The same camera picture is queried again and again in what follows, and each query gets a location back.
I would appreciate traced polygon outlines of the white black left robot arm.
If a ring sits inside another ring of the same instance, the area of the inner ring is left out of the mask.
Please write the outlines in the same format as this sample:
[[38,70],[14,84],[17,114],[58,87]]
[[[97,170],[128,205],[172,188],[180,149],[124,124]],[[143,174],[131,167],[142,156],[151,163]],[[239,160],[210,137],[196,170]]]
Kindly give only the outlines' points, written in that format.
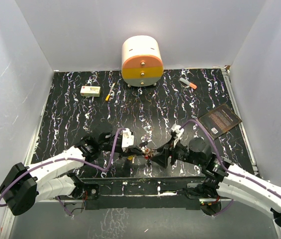
[[115,154],[128,157],[144,153],[130,129],[114,131],[110,123],[100,123],[60,154],[34,164],[13,165],[0,185],[0,207],[7,206],[19,216],[42,200],[59,196],[77,199],[84,187],[67,173],[83,166],[107,172]]

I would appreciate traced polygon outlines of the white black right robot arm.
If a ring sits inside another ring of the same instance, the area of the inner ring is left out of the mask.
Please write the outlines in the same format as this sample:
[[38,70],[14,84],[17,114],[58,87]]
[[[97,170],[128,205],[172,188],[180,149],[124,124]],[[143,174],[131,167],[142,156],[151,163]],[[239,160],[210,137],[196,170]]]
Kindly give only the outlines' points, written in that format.
[[195,187],[195,193],[233,199],[266,214],[281,227],[281,187],[248,173],[229,159],[219,161],[202,138],[193,138],[187,146],[170,139],[151,160],[164,168],[176,161],[201,167],[206,179]]

